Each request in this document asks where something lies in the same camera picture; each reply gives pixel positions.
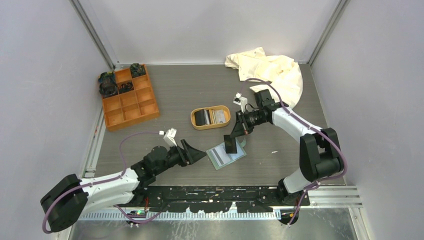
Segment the white credit card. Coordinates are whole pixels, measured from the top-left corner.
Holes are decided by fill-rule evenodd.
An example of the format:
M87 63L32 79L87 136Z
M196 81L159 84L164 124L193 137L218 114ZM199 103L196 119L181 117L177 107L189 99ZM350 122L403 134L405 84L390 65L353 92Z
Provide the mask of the white credit card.
M218 146L213 148L211 151L215 157L218 166L223 166L231 161L224 147Z

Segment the green card holder wallet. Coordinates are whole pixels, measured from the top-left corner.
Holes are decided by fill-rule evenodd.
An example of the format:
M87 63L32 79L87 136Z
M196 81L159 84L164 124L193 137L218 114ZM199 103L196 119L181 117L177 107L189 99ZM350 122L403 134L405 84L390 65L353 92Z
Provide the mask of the green card holder wallet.
M216 170L224 168L247 155L244 150L246 140L235 140L237 153L226 153L225 143L221 143L206 151L206 154Z

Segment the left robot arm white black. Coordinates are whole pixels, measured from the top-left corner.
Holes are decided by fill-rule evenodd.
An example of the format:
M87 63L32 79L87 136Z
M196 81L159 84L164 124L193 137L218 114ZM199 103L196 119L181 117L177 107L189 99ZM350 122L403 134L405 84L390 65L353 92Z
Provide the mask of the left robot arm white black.
M44 211L42 230L46 234L61 232L79 217L106 207L128 203L141 206L146 200L143 189L159 174L176 165L193 165L207 155L184 139L180 142L170 148L155 146L141 161L118 173L97 178L65 176L40 200Z

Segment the tan oval card tray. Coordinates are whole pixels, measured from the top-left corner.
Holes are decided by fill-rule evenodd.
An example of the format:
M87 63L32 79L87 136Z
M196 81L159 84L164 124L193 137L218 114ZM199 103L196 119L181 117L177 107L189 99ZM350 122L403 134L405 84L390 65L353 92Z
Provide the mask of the tan oval card tray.
M225 116L227 117L227 122L220 123L220 124L211 124L211 125L197 126L197 125L195 125L194 112L195 111L198 111L198 110L201 110L201 109L217 109L217 110L222 109L222 110L224 110ZM217 106L196 108L190 114L191 124L192 124L193 128L196 129L196 130L208 130L208 129L222 128L222 127L227 126L230 123L230 119L231 119L230 110L225 105L217 105Z

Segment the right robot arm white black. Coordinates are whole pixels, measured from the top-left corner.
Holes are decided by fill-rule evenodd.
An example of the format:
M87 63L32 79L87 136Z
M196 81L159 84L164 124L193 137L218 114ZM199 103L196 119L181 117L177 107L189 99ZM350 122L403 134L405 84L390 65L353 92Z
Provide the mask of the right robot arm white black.
M347 171L337 132L332 128L320 128L296 114L286 103L276 102L269 90L254 94L257 107L246 109L247 98L237 93L233 102L240 106L236 122L229 135L224 136L225 151L238 152L236 138L249 135L256 126L270 123L288 133L299 144L299 167L291 175L282 178L276 195L283 205L291 205L297 193L313 189L320 180L335 179Z

